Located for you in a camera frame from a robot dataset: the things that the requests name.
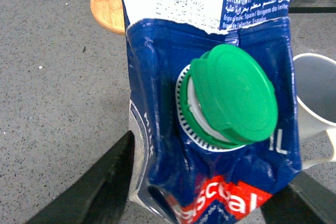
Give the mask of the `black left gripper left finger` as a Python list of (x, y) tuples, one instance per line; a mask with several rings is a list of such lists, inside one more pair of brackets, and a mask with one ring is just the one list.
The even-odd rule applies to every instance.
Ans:
[(134, 135), (128, 131), (28, 223), (119, 223), (127, 202), (133, 160)]

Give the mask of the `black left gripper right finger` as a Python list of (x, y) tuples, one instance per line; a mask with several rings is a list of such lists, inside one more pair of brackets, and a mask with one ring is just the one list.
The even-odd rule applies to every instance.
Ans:
[(265, 223), (335, 223), (335, 193), (301, 172), (261, 212)]

